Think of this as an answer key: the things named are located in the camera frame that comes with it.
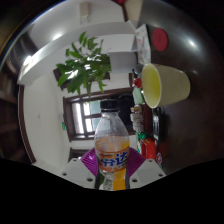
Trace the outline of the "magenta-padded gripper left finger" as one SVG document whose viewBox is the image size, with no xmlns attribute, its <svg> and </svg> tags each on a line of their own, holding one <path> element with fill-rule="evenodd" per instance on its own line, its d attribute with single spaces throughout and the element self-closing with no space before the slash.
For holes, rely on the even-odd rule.
<svg viewBox="0 0 224 224">
<path fill-rule="evenodd" d="M 100 175 L 95 149 L 87 151 L 80 159 L 71 159 L 62 170 L 61 177 L 84 188 L 99 189 Z"/>
</svg>

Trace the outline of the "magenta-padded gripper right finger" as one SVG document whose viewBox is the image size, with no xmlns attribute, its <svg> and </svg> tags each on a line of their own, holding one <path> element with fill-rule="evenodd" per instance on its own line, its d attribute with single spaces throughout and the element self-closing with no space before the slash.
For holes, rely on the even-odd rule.
<svg viewBox="0 0 224 224">
<path fill-rule="evenodd" d="M 137 150 L 129 149 L 125 184 L 128 189 L 144 187 L 166 174 L 153 159 L 145 159 Z"/>
</svg>

